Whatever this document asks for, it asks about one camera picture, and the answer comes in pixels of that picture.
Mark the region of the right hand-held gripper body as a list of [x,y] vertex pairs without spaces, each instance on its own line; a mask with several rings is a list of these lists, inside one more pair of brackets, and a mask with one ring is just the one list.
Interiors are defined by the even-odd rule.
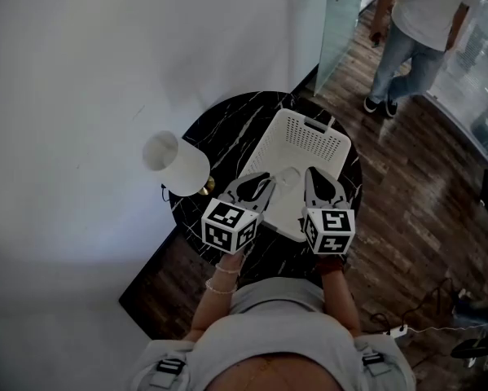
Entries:
[[355,211],[312,205],[303,209],[303,232],[315,255],[345,255],[356,233]]

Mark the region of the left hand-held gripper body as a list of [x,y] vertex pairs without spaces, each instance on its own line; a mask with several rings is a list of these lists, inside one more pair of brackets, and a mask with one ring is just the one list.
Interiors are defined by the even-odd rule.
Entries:
[[235,255],[255,239],[265,210],[265,187],[253,194],[234,187],[211,199],[201,218],[202,241]]

